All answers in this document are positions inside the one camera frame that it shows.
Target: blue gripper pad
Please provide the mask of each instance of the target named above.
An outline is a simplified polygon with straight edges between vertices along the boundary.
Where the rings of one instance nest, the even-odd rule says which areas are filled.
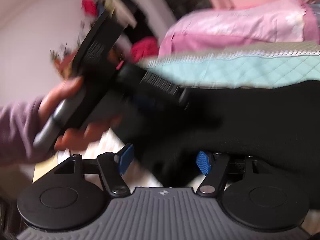
[[[210,161],[209,161],[209,157],[208,155],[203,152],[200,151],[198,153],[197,159],[196,159],[196,164],[198,165],[200,171],[202,172],[203,175],[208,175],[209,172],[211,171],[211,165],[210,165]]]
[[[124,175],[125,172],[127,171],[130,163],[133,161],[134,158],[134,148],[133,145],[131,144],[124,153],[120,156],[119,160],[119,173],[120,175]]]

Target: pink blanket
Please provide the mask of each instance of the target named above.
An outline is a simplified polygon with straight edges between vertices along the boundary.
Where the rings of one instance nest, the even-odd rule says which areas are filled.
[[[159,56],[258,41],[319,43],[316,17],[302,0],[279,0],[246,10],[193,12],[169,29]]]

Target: long-sleeve shirt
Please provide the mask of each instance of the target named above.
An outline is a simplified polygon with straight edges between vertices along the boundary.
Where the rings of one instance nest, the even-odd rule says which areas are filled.
[[[40,130],[40,103],[41,99],[37,99],[32,103],[0,107],[0,166],[38,163],[52,155],[37,151],[32,146]]]

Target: wall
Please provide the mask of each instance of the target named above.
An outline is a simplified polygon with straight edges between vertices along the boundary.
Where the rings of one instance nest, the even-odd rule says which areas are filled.
[[[0,0],[0,105],[33,100],[61,80],[50,49],[74,46],[84,19],[82,0]],[[162,39],[175,19],[164,0],[136,0]],[[31,166],[0,169],[0,187],[16,197],[33,176]]]

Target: quilted pattern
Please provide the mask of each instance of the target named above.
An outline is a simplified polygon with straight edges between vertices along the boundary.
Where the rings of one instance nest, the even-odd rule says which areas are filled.
[[[274,88],[305,80],[320,80],[320,56],[184,58],[147,64],[151,71],[191,87]]]

